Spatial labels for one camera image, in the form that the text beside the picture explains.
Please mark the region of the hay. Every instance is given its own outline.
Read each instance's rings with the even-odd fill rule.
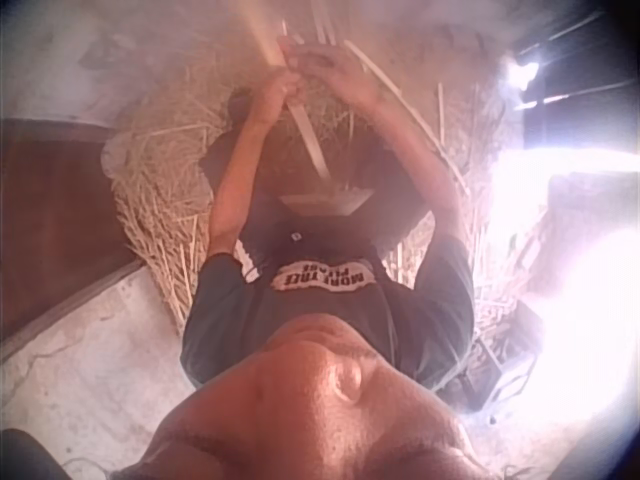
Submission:
[[[285,19],[291,35],[314,40],[316,26],[306,2],[268,3],[276,21],[274,31]],[[456,45],[448,40],[450,31],[373,28],[354,15],[350,2],[327,4],[338,38],[350,38],[371,52],[372,60],[393,77],[406,100],[436,128],[437,86],[444,86],[446,151],[465,173],[471,191],[465,201],[470,251],[482,250],[485,247],[478,245],[483,243],[490,202],[488,166],[506,143],[500,118],[504,102],[497,82],[499,53],[479,55],[478,50],[484,48],[481,45]],[[253,87],[267,72],[251,35],[234,15],[224,32],[216,32],[215,38],[204,37],[187,58],[191,63],[179,74],[157,85],[119,120],[119,134],[105,149],[125,232],[133,250],[149,266],[179,332],[184,329],[197,272],[205,259],[212,202],[198,161],[228,127],[226,101],[231,93],[238,87]],[[346,187],[350,169],[340,161],[341,153],[349,150],[354,131],[366,128],[364,122],[317,83],[309,85],[306,107],[332,176]],[[260,174],[289,189],[281,193],[322,188],[292,119],[284,115],[277,128],[286,140],[280,145],[282,155],[265,167],[267,172],[261,165]],[[429,215],[403,241],[402,258],[396,251],[385,259],[393,278],[413,285],[433,227]],[[241,245],[236,256],[245,265],[244,273],[250,273],[251,262]],[[476,281],[491,275],[487,266],[493,261],[486,252],[474,253]],[[483,301],[504,303],[500,295],[486,289],[483,292]]]

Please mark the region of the black t-shirt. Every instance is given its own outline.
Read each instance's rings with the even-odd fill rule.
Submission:
[[[459,240],[436,236],[413,290],[393,282],[372,255],[331,255],[333,261],[309,252],[289,257],[252,283],[231,255],[215,255],[204,264],[182,353],[194,385],[236,365],[284,323],[307,313],[347,322],[426,388],[435,390],[458,372],[474,324],[471,271]]]

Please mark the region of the eyebrow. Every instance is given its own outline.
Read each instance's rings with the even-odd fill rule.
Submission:
[[[372,464],[370,466],[365,468],[363,474],[357,478],[358,480],[368,479],[371,475],[384,473],[388,469],[400,465],[403,462],[426,457],[435,453],[436,450],[436,447],[421,440],[401,445],[391,450],[391,452],[385,453],[381,458],[375,459],[371,462]]]
[[[172,431],[166,437],[167,441],[181,443],[207,455],[216,457],[220,462],[232,467],[242,468],[249,464],[249,456],[231,442],[218,437],[196,435],[184,431]]]
[[[324,345],[330,352],[340,357],[352,358],[358,360],[361,358],[373,360],[378,358],[379,354],[370,348],[350,345],[347,343],[335,343],[332,345]]]

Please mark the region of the hand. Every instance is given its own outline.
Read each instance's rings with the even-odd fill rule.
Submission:
[[[369,114],[381,98],[376,82],[357,58],[342,48],[329,45],[291,45],[281,42],[289,67],[319,78],[345,103]]]
[[[274,70],[253,94],[248,121],[267,128],[280,118],[287,100],[297,102],[302,94],[302,77],[286,68]]]

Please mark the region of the shirt sleeve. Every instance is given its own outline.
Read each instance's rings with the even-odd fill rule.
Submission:
[[[438,389],[462,366],[473,341],[473,277],[463,243],[435,236],[414,287],[421,305],[426,348],[417,380]]]
[[[207,259],[198,276],[180,357],[196,387],[232,366],[239,351],[240,320],[247,295],[249,285],[240,262],[227,253]]]

